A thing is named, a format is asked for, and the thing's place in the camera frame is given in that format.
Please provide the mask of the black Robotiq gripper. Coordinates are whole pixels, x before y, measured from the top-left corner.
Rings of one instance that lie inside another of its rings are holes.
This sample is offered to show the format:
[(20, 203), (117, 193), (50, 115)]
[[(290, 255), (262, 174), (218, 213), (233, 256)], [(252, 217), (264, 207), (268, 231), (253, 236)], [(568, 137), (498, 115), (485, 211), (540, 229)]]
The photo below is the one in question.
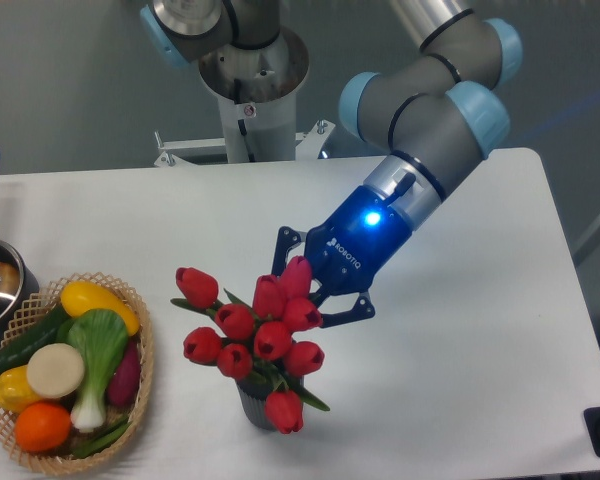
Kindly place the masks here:
[(280, 276), (291, 255), (304, 255), (322, 296), (360, 292), (353, 306), (323, 314), (323, 328), (376, 315), (368, 288), (376, 273), (411, 236), (411, 226), (371, 189), (360, 186), (321, 225), (308, 233), (281, 226), (271, 273)]

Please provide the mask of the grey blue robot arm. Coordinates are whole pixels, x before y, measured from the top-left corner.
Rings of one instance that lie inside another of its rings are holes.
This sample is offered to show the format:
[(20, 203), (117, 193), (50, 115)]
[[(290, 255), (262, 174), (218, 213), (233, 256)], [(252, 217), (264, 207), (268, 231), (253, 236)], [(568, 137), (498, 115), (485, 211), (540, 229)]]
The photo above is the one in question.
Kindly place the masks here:
[[(463, 1), (400, 1), (419, 59), (361, 73), (339, 100), (342, 126), (384, 160), (319, 226), (280, 229), (269, 277), (250, 307), (197, 303), (236, 326), (286, 319), (302, 330), (370, 318), (376, 273), (507, 136), (494, 89), (520, 67), (516, 30)], [(296, 93), (308, 72), (302, 40), (276, 1), (151, 1), (142, 21), (174, 65), (196, 63), (216, 96), (232, 163), (296, 157)]]

